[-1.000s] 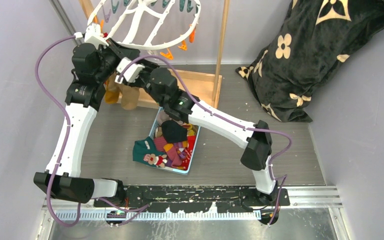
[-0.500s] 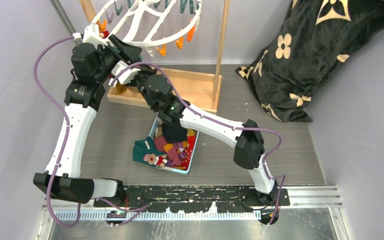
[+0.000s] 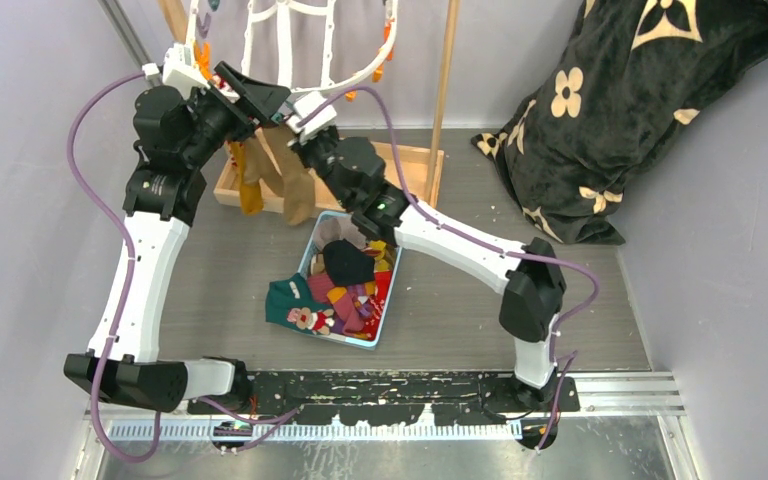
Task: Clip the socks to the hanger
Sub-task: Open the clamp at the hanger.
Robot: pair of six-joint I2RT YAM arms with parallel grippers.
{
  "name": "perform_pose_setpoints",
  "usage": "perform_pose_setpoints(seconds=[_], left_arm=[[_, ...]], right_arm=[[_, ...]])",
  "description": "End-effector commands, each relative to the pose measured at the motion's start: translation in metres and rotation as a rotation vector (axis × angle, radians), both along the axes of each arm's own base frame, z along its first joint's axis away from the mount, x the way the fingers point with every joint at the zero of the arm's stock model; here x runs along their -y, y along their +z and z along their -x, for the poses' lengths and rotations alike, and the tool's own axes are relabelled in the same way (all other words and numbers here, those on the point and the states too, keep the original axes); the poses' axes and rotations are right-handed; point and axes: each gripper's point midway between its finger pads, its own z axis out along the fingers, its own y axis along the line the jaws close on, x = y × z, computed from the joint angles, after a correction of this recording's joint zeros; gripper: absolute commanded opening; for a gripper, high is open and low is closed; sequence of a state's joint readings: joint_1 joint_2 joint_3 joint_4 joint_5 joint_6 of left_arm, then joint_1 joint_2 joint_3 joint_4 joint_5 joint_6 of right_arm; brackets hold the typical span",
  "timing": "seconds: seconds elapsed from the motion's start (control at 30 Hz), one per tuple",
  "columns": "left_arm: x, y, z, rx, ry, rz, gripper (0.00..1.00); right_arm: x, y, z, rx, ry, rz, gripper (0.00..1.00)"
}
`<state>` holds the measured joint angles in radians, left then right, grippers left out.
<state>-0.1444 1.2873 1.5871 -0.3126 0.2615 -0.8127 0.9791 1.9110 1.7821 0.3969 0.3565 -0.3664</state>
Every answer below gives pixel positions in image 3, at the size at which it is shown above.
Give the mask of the tan brown sock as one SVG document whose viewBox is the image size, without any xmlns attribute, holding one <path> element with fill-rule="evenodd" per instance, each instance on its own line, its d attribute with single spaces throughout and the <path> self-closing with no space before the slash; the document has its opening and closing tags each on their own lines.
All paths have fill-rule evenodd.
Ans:
<svg viewBox="0 0 768 480">
<path fill-rule="evenodd" d="M 284 196 L 284 182 L 269 151 L 259 137 L 251 137 L 243 143 L 245 167 L 243 184 L 256 186 L 263 181 L 277 196 Z"/>
<path fill-rule="evenodd" d="M 299 225 L 314 212 L 314 180 L 290 148 L 295 134 L 289 127 L 266 129 L 263 136 L 272 155 L 267 166 L 280 177 L 273 192 L 283 198 L 283 218 L 288 225 Z"/>
</svg>

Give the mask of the mustard yellow sock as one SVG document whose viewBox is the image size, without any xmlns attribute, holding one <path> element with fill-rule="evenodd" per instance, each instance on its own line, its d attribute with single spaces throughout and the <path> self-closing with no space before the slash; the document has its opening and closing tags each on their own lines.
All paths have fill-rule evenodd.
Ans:
<svg viewBox="0 0 768 480">
<path fill-rule="evenodd" d="M 231 159 L 237 172 L 240 209 L 245 215 L 255 215 L 264 208 L 257 157 L 243 143 L 229 144 Z"/>
</svg>

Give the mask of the black sock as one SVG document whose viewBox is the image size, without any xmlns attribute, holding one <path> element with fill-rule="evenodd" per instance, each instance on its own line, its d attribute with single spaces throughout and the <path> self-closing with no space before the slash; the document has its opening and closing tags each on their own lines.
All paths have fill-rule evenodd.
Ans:
<svg viewBox="0 0 768 480">
<path fill-rule="evenodd" d="M 322 254 L 325 272 L 335 286 L 353 286 L 374 280 L 374 258 L 349 241 L 332 241 L 325 245 Z"/>
</svg>

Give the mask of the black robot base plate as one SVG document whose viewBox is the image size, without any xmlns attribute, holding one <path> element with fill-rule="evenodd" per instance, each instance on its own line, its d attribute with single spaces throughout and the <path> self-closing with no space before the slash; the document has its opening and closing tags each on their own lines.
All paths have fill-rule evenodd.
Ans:
<svg viewBox="0 0 768 480">
<path fill-rule="evenodd" d="M 534 392 L 505 371 L 257 371 L 211 415 L 221 450 L 260 441 L 516 440 L 546 449 L 561 414 L 581 405 L 573 378 L 553 374 Z"/>
</svg>

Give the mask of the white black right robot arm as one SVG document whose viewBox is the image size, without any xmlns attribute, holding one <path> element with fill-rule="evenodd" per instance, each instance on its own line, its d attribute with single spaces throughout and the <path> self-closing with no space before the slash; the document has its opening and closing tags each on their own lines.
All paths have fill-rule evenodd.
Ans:
<svg viewBox="0 0 768 480">
<path fill-rule="evenodd" d="M 550 339 L 566 291 L 553 248 L 495 237 L 434 210 L 386 179 L 366 138 L 342 138 L 330 126 L 296 132 L 288 145 L 367 238 L 429 255 L 500 294 L 499 323 L 515 346 L 512 394 L 527 410 L 547 406 L 560 383 Z"/>
</svg>

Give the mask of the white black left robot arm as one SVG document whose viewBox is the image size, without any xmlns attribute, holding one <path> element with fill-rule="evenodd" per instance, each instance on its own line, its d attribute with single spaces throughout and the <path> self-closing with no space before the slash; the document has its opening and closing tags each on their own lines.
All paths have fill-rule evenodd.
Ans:
<svg viewBox="0 0 768 480">
<path fill-rule="evenodd" d="M 185 87 L 159 85 L 136 99 L 137 165 L 120 213 L 123 245 L 110 296 L 86 350 L 69 354 L 65 376 L 103 403 L 171 412 L 204 401 L 229 413 L 245 409 L 253 386 L 244 362 L 223 357 L 163 360 L 162 311 L 177 257 L 206 188 L 204 165 L 229 141 L 282 122 L 286 87 L 250 79 L 226 63 L 222 87 L 197 77 Z"/>
</svg>

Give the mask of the white plastic sock hanger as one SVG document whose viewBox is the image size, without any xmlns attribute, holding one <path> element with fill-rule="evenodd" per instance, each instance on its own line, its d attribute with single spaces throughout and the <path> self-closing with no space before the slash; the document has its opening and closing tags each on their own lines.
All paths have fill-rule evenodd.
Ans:
<svg viewBox="0 0 768 480">
<path fill-rule="evenodd" d="M 251 60 L 254 52 L 254 27 L 259 23 L 274 20 L 278 62 L 278 83 L 276 85 L 289 88 L 291 94 L 306 94 L 312 91 L 319 91 L 320 93 L 348 92 L 351 87 L 368 78 L 378 82 L 383 75 L 383 65 L 393 57 L 398 26 L 398 5 L 397 1 L 386 0 L 383 2 L 385 9 L 384 42 L 379 47 L 376 56 L 363 69 L 341 81 L 335 81 L 331 78 L 333 34 L 336 28 L 336 3 L 334 1 L 328 1 L 321 6 L 312 5 L 304 1 L 275 1 L 272 5 L 262 10 L 258 10 L 255 7 L 255 3 L 251 1 L 248 5 L 248 16 L 244 29 L 244 52 L 238 71 L 247 77 L 251 72 Z M 293 13 L 311 18 L 320 17 L 324 21 L 320 82 L 315 86 L 300 87 L 292 84 L 294 68 Z M 236 101 L 238 95 L 231 92 L 230 87 L 224 80 L 219 78 L 215 70 L 212 71 L 210 69 L 210 46 L 206 41 L 210 23 L 210 15 L 200 16 L 199 3 L 192 1 L 187 13 L 184 37 L 181 41 L 174 43 L 182 43 L 193 47 L 194 59 L 201 73 L 209 82 L 209 87 L 203 89 L 209 89 L 211 86 L 218 87 L 227 97 Z"/>
</svg>

